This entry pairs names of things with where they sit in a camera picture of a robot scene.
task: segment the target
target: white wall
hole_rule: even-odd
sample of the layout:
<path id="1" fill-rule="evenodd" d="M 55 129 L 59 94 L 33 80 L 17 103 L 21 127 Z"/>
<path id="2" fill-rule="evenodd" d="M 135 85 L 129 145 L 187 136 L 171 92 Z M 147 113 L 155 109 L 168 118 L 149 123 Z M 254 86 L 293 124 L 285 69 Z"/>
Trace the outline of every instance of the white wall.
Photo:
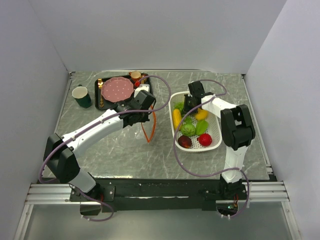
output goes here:
<path id="1" fill-rule="evenodd" d="M 319 239 L 320 1 L 288 0 L 245 77 L 304 239 Z"/>
<path id="2" fill-rule="evenodd" d="M 246 73 L 286 0 L 29 0 L 69 71 Z"/>
<path id="3" fill-rule="evenodd" d="M 0 1 L 0 239 L 14 237 L 68 72 L 30 3 Z"/>

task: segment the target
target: pink plate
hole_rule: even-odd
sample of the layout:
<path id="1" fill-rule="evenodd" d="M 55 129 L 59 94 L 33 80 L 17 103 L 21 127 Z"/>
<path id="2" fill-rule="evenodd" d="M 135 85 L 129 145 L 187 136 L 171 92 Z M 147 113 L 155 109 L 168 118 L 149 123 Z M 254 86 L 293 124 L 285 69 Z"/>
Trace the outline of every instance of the pink plate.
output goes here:
<path id="1" fill-rule="evenodd" d="M 106 81 L 101 89 L 101 94 L 105 100 L 112 103 L 126 100 L 134 92 L 133 83 L 125 77 L 113 77 Z"/>

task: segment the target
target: red fruit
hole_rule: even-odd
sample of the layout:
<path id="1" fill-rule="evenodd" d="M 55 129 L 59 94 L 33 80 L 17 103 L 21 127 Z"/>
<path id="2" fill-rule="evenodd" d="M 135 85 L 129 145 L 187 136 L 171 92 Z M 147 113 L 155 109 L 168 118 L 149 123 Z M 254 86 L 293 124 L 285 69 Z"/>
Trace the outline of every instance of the red fruit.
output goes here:
<path id="1" fill-rule="evenodd" d="M 212 143 L 212 138 L 208 133 L 201 134 L 197 140 L 204 147 L 208 147 Z"/>
<path id="2" fill-rule="evenodd" d="M 182 135 L 181 137 L 179 137 L 178 139 L 178 144 L 185 148 L 185 149 L 188 149 L 191 147 L 192 145 L 192 142 L 191 142 L 191 138 L 188 137 L 188 136 L 185 136 L 185 135 Z"/>

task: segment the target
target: green pepper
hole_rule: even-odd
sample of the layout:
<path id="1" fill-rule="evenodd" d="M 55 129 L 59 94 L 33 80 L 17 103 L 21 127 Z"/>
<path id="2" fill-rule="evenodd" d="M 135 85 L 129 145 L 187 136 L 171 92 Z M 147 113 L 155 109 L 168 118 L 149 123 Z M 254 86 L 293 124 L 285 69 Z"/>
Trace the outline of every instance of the green pepper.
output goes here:
<path id="1" fill-rule="evenodd" d="M 186 123 L 186 124 L 182 125 L 180 131 L 183 135 L 185 135 L 187 137 L 191 137 L 191 136 L 195 135 L 196 128 L 191 123 Z"/>
<path id="2" fill-rule="evenodd" d="M 185 105 L 184 101 L 176 102 L 174 104 L 174 109 L 179 109 L 180 113 L 182 113 L 182 111 L 184 109 L 184 105 Z"/>
<path id="3" fill-rule="evenodd" d="M 201 135 L 204 134 L 209 126 L 209 123 L 206 120 L 200 120 L 195 126 L 195 134 Z"/>
<path id="4" fill-rule="evenodd" d="M 183 122 L 185 124 L 192 124 L 192 119 L 191 119 L 191 117 L 187 116 Z"/>

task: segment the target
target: fork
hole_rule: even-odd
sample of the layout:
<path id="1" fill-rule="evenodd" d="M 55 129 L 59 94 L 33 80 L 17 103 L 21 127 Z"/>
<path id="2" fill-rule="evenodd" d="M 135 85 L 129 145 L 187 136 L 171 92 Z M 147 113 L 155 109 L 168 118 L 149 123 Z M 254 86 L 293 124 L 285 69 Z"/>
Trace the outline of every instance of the fork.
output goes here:
<path id="1" fill-rule="evenodd" d="M 102 86 L 104 85 L 104 82 L 102 81 L 102 78 L 98 78 L 98 87 L 100 89 L 100 108 L 104 107 L 104 100 L 102 99 Z"/>

